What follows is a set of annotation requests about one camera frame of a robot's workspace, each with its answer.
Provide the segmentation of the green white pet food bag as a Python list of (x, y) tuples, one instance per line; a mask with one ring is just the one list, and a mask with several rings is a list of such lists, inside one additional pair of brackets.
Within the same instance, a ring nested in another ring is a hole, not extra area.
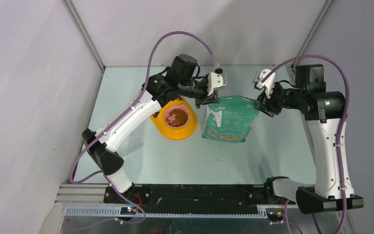
[(206, 106), (202, 138), (216, 141), (245, 142), (251, 124), (259, 115), (256, 101), (243, 96), (219, 97), (219, 103)]

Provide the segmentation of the clear plastic food scoop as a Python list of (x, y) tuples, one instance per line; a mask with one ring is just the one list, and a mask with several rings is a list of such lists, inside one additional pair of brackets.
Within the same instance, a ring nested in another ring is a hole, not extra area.
[(141, 139), (126, 139), (118, 147), (117, 153), (122, 157), (129, 156), (144, 147), (145, 143)]

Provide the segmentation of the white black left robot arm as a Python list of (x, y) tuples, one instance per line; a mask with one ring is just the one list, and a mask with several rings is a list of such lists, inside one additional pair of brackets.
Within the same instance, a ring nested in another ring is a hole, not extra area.
[(96, 131), (82, 133), (86, 148), (109, 184), (116, 188), (115, 196), (123, 203), (134, 198), (133, 182), (123, 169), (124, 159), (117, 150), (126, 137), (144, 120), (179, 97), (195, 99), (195, 105), (219, 103), (218, 90), (227, 85), (222, 68), (200, 75), (195, 58), (180, 54), (170, 67), (148, 76), (137, 96), (116, 117)]

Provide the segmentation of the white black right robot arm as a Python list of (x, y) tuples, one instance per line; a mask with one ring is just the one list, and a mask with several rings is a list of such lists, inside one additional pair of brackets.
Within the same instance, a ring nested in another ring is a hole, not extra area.
[(271, 204), (289, 199), (296, 202), (303, 214), (363, 208), (364, 200), (355, 194), (347, 170), (344, 131), (338, 129), (345, 97), (339, 91), (326, 91), (323, 65), (297, 66), (295, 83), (287, 89), (270, 69), (259, 70), (253, 84), (261, 91), (255, 102), (256, 110), (269, 117), (284, 108), (303, 114), (316, 168), (313, 185), (286, 176), (268, 178), (264, 199)]

